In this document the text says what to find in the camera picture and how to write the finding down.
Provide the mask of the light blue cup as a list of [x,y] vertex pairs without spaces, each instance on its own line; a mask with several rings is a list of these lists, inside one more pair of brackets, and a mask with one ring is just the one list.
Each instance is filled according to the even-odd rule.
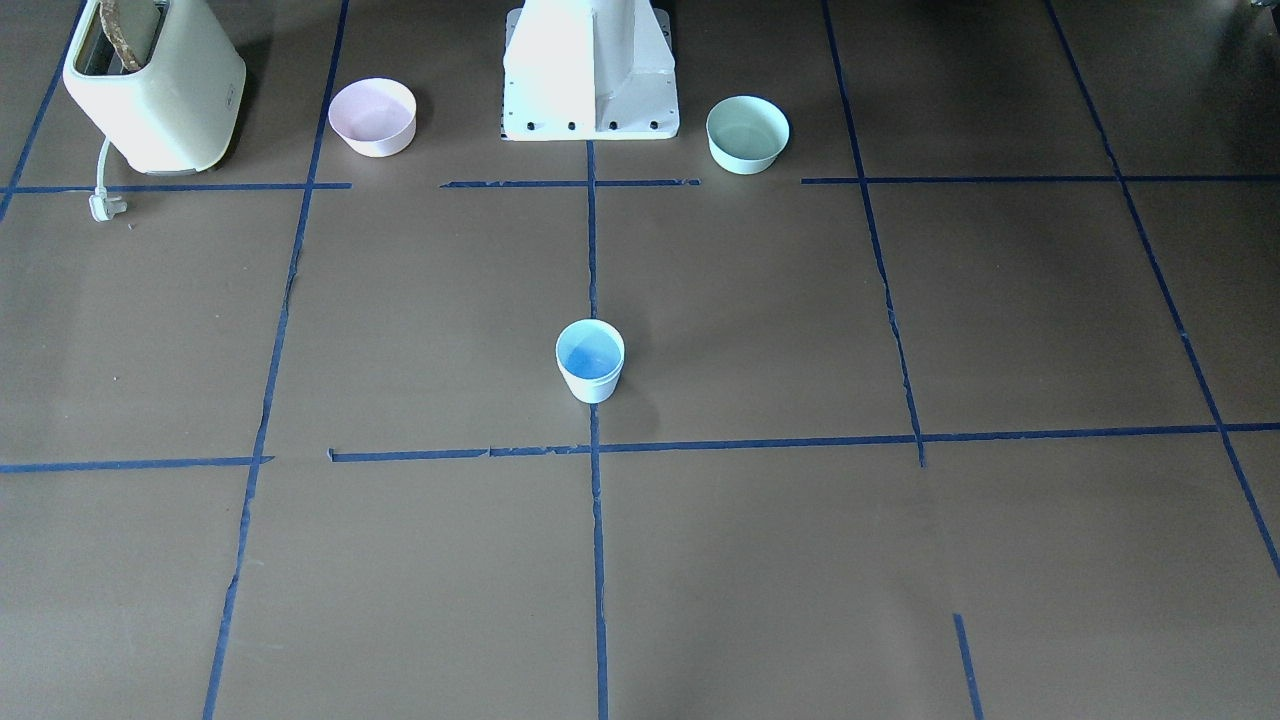
[[621,378],[621,369],[622,366],[616,366],[604,375],[588,378],[562,366],[561,375],[576,400],[584,404],[600,404],[614,393]]
[[622,334],[608,322],[580,319],[556,341],[556,360],[567,382],[599,384],[620,374],[626,357]]

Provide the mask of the green bowl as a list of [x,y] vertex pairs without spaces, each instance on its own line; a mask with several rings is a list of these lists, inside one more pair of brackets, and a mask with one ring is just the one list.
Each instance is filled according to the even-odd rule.
[[707,114],[705,131],[712,159],[736,176],[769,169],[791,138],[786,114],[769,100],[751,95],[717,102]]

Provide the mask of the pink bowl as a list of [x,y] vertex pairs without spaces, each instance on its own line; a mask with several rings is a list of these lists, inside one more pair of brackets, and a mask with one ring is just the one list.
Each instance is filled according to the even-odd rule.
[[342,88],[330,100],[326,118],[335,133],[358,155],[389,158],[413,141],[419,102],[401,82],[371,77]]

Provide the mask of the cream toaster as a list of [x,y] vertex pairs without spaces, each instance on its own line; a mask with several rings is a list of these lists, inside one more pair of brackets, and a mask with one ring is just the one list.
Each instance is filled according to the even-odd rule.
[[122,65],[97,1],[79,14],[61,78],[67,92],[138,173],[188,176],[227,155],[246,64],[206,1],[152,1],[147,61]]

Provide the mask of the white toaster plug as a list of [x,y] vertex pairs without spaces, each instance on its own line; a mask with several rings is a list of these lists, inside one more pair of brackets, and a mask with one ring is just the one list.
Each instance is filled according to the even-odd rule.
[[90,215],[97,223],[110,222],[127,211],[128,202],[118,195],[111,195],[106,183],[106,164],[111,141],[104,138],[95,165],[95,186],[90,195]]

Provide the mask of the toast slice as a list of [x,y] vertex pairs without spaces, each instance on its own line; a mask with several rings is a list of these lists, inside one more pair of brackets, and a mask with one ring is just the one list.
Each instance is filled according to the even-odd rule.
[[164,10],[156,1],[100,1],[99,22],[124,73],[150,61]]

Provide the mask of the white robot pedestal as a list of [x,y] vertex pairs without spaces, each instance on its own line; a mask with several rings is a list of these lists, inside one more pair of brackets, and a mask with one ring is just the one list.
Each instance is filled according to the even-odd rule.
[[526,1],[506,17],[500,135],[659,141],[680,129],[672,24],[649,1]]

